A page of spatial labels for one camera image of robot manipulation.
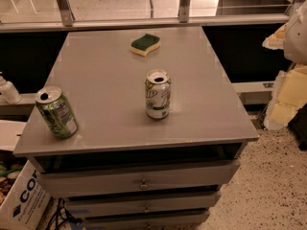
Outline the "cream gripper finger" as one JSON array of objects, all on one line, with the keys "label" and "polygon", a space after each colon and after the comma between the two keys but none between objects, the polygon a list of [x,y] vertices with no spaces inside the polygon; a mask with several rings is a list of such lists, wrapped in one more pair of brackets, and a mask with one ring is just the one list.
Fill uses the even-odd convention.
[{"label": "cream gripper finger", "polygon": [[269,37],[266,37],[262,43],[262,46],[271,50],[283,50],[286,28],[287,28],[287,23],[278,28]]},{"label": "cream gripper finger", "polygon": [[272,89],[264,126],[268,130],[286,127],[298,110],[307,104],[307,66],[297,64],[289,72],[280,71]]}]

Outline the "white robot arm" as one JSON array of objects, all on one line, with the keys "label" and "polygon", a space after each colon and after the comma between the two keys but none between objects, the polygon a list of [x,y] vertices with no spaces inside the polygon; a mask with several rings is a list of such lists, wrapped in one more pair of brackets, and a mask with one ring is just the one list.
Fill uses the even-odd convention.
[{"label": "white robot arm", "polygon": [[285,59],[295,67],[280,71],[272,88],[272,99],[266,110],[264,126],[268,130],[286,127],[298,110],[307,104],[307,1],[262,46],[283,50]]}]

